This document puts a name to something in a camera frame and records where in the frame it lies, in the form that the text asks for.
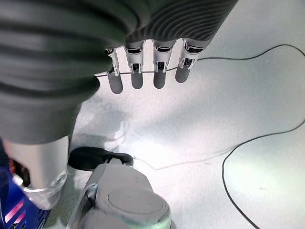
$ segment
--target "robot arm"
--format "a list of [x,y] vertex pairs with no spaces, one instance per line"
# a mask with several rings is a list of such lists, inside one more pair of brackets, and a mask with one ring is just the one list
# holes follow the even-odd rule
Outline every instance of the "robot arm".
[[124,45],[132,85],[142,86],[143,44],[154,43],[162,88],[175,41],[186,81],[237,0],[0,0],[0,136],[15,183],[41,209],[60,198],[69,137],[83,101],[107,72],[123,90],[115,49]]

